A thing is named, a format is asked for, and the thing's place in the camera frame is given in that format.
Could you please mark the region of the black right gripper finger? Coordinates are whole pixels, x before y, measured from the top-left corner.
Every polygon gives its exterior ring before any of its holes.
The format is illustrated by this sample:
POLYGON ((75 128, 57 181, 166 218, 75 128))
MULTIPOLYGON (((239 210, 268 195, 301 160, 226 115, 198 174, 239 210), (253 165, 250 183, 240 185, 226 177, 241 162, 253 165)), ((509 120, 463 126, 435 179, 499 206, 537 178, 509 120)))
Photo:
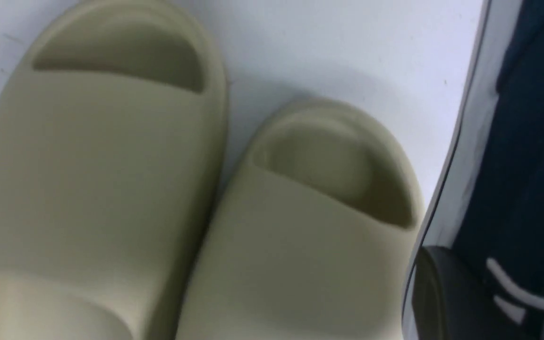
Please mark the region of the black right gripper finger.
POLYGON ((450 250, 421 248, 412 295, 421 340, 502 340, 504 322, 486 291, 450 250))

